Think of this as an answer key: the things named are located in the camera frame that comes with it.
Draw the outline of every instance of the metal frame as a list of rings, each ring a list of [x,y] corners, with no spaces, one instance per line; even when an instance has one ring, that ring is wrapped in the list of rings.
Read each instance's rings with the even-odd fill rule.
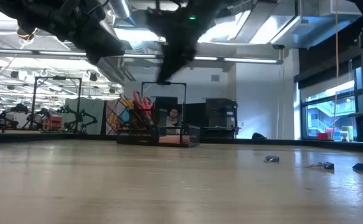
[[[36,92],[37,88],[40,87],[40,85],[37,84],[37,81],[39,79],[44,79],[43,83],[48,79],[53,80],[78,80],[79,81],[79,89],[78,89],[78,96],[77,96],[77,113],[79,113],[80,110],[80,95],[82,93],[82,78],[71,78],[71,77],[35,77],[34,78],[34,89],[33,89],[33,100],[32,100],[32,111],[31,111],[31,124],[29,125],[29,129],[31,130],[33,128],[33,120],[34,120],[34,108],[36,103]],[[73,132],[76,134],[78,131],[78,122],[76,122],[75,130]]]
[[[156,82],[142,82],[141,83],[141,97],[144,96],[144,85],[145,84],[157,84],[157,83]],[[182,109],[181,109],[181,120],[184,121],[184,108],[187,103],[187,84],[169,82],[169,83],[167,83],[167,85],[183,85],[184,86],[184,102],[182,103]]]

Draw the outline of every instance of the ceiling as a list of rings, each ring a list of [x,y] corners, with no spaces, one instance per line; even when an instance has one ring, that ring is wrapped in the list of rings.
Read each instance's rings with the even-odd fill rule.
[[[175,10],[170,1],[161,1],[161,8]],[[309,48],[319,44],[335,33],[335,0],[304,0],[301,7],[297,0],[235,0],[229,10],[215,20],[215,26],[202,36],[197,44],[198,55],[208,57],[233,57],[280,59],[279,50],[271,44],[283,44],[287,48]],[[146,28],[145,10],[154,7],[154,0],[110,0],[105,7],[106,18],[102,26],[121,39],[126,53],[160,54],[159,41],[163,41]],[[122,10],[129,10],[126,18],[120,18]],[[340,0],[339,29],[354,22],[360,12],[350,2]],[[60,52],[79,51],[70,42],[61,42],[56,37],[40,30],[32,42],[25,45],[15,31],[17,21],[0,13],[0,49],[55,50]],[[12,92],[26,93],[33,91],[34,77],[47,72],[47,76],[66,75],[83,80],[82,95],[91,97],[116,97],[108,92],[109,86],[122,85],[125,81],[139,79],[134,71],[154,73],[160,62],[157,59],[105,58],[96,66],[86,60],[69,57],[67,60],[54,58],[16,58],[14,55],[0,57],[0,91],[8,92],[8,85],[14,85]],[[192,62],[191,68],[221,68],[228,72],[232,63]],[[11,78],[11,72],[21,71],[23,78]],[[97,74],[97,81],[91,82],[89,75]],[[55,94],[72,95],[76,91],[71,80],[64,82],[47,80],[51,85],[62,85],[63,91]],[[49,86],[41,85],[38,93],[53,93]],[[8,95],[8,99],[18,100],[18,95]]]

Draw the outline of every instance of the white wall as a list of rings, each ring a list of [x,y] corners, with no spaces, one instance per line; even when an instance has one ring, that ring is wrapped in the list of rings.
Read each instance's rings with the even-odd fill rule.
[[[141,91],[141,82],[155,81],[155,68],[130,67],[129,71],[137,79],[136,82],[125,83],[125,95],[133,97],[133,90]],[[219,82],[212,82],[211,75],[220,75]],[[186,103],[204,103],[206,98],[227,98],[227,73],[220,68],[189,68],[184,69],[172,78],[172,82],[187,83]],[[182,85],[158,86],[148,84],[144,86],[146,96],[178,97],[179,103],[184,101],[184,87]]]
[[[257,132],[268,139],[294,139],[293,76],[298,73],[298,51],[291,50],[284,65],[238,63],[236,72],[238,138],[252,138]]]

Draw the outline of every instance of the table surface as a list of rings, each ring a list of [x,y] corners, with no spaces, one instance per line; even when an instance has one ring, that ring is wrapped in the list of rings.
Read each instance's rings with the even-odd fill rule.
[[[336,170],[304,167],[326,161]],[[0,144],[0,223],[363,223],[358,162],[296,146]]]

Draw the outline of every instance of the wall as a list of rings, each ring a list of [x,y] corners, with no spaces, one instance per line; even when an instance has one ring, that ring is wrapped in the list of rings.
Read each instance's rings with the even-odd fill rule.
[[[293,76],[297,73],[297,50],[290,51],[284,65],[236,65],[238,125],[241,127],[238,138],[252,138],[257,132],[268,139],[295,139]]]
[[[141,82],[155,81],[156,68],[129,67],[136,82],[126,82],[124,91],[129,98],[133,97],[133,90],[141,91]],[[220,75],[219,82],[212,82],[211,75]],[[220,68],[189,68],[184,69],[172,78],[172,82],[187,83],[186,103],[204,103],[206,98],[227,98],[227,73]],[[178,97],[179,103],[184,101],[184,87],[182,85],[158,86],[146,84],[146,96]]]

